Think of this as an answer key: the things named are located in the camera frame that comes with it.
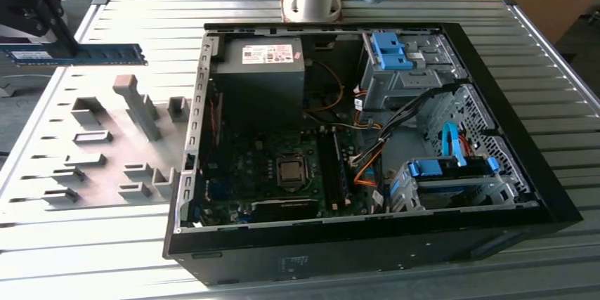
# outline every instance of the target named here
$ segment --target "black cable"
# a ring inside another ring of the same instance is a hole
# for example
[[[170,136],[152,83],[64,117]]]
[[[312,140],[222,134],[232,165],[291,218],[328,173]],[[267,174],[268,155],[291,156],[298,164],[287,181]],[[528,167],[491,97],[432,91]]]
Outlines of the black cable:
[[[384,146],[387,140],[392,136],[392,130],[399,127],[404,122],[415,117],[419,113],[422,105],[427,102],[430,98],[434,98],[442,93],[448,93],[458,90],[460,84],[446,84],[442,87],[432,88],[427,90],[422,95],[414,98],[395,113],[394,116],[387,120],[386,124],[382,126],[382,130],[378,136],[378,141],[371,145],[371,147],[363,151],[352,159],[352,163],[362,161],[371,153],[375,153],[380,147]]]

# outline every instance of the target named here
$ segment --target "cpu socket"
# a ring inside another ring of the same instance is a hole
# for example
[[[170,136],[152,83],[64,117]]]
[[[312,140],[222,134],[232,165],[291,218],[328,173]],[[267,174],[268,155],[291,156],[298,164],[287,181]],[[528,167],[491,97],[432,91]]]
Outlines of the cpu socket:
[[[278,186],[295,193],[307,183],[307,159],[304,154],[283,154],[276,159]]]

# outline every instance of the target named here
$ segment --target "orange wire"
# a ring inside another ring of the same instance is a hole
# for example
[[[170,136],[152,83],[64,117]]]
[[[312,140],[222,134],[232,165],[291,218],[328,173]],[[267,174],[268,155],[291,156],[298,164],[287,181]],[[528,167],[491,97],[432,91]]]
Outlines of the orange wire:
[[[374,181],[356,181],[355,184],[378,187],[378,184]]]
[[[463,141],[463,147],[464,147],[464,149],[466,149],[467,154],[468,154],[470,156],[474,156],[475,153],[474,153],[474,151],[472,151],[470,142],[467,141],[467,137],[466,137],[464,135],[460,135],[460,136],[459,136],[459,139]]]
[[[363,167],[363,169],[359,171],[359,174],[355,177],[355,183],[360,181],[360,176],[363,176],[363,174],[367,171],[368,166],[371,165],[371,163],[374,163],[375,159],[378,158],[378,156],[382,153],[383,148],[374,154],[374,156],[371,157],[371,159],[368,160],[366,166]]]
[[[340,101],[342,101],[342,99],[343,99],[343,97],[344,97],[344,85],[342,85],[340,77],[338,76],[338,74],[335,73],[335,71],[330,68],[330,66],[327,66],[327,65],[326,65],[322,61],[319,61],[319,60],[312,60],[312,62],[314,62],[314,63],[318,63],[319,65],[322,65],[323,68],[334,75],[334,77],[336,78],[336,81],[338,81],[338,86],[339,86],[339,88],[340,88],[340,94],[339,94],[339,96],[338,96],[336,102],[334,102],[331,105],[327,105],[326,107],[311,108],[311,109],[307,109],[307,110],[306,110],[307,112],[323,112],[324,110],[328,110],[328,109],[334,108],[334,107],[338,105],[338,103],[340,103]]]
[[[360,112],[356,110],[356,114],[355,114],[355,125],[356,126],[368,126],[368,124],[360,124],[359,123],[359,114]],[[378,129],[382,129],[382,125],[379,123],[374,123],[374,127]]]

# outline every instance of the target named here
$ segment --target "aluminum workbench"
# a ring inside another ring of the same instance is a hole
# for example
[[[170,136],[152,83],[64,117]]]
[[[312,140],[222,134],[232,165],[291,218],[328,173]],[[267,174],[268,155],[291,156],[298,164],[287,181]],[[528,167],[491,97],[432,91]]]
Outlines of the aluminum workbench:
[[[162,257],[166,202],[46,211],[35,195],[39,180],[24,183],[23,177],[52,165],[55,152],[71,144],[52,138],[71,118],[68,95],[103,95],[120,73],[138,74],[155,103],[174,95],[191,97],[203,24],[279,21],[280,3],[95,0],[78,39],[139,42],[150,65],[59,68],[54,75],[0,173],[3,299],[14,299],[7,294],[19,299],[35,294],[62,299],[600,299],[599,99],[522,10],[500,0],[392,0],[378,6],[346,0],[344,18],[463,24],[584,221],[474,263],[206,288]]]

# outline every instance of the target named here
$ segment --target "power supply label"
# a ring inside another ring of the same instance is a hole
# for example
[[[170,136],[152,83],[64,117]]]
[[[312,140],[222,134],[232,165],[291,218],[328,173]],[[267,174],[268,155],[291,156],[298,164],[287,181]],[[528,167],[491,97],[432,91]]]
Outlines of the power supply label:
[[[243,49],[242,63],[294,63],[292,45],[247,45]]]

